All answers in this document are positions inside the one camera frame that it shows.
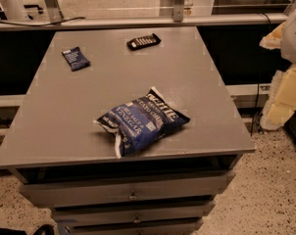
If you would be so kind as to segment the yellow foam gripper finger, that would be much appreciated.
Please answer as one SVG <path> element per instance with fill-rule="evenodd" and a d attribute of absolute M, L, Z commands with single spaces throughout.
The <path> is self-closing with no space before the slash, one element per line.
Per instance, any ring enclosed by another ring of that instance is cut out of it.
<path fill-rule="evenodd" d="M 285 23 L 281 23 L 272 32 L 264 36 L 259 45 L 265 49 L 279 49 L 281 46 L 282 31 Z"/>
<path fill-rule="evenodd" d="M 269 98 L 262 110 L 260 126 L 277 130 L 296 112 L 296 65 L 287 71 L 277 70 L 271 81 Z"/>

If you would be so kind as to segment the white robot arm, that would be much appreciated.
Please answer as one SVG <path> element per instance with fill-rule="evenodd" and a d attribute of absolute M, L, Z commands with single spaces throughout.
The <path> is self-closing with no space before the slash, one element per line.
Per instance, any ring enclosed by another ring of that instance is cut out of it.
<path fill-rule="evenodd" d="M 276 130 L 296 112 L 296 8 L 284 23 L 262 38 L 260 46 L 279 49 L 281 57 L 291 63 L 287 71 L 275 72 L 262 110 L 261 127 Z"/>

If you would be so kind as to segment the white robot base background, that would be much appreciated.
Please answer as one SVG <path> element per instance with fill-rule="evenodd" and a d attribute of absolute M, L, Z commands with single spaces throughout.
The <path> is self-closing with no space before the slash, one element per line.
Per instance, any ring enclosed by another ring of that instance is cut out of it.
<path fill-rule="evenodd" d="M 29 17 L 22 0 L 0 0 L 2 9 L 8 20 L 28 21 Z"/>

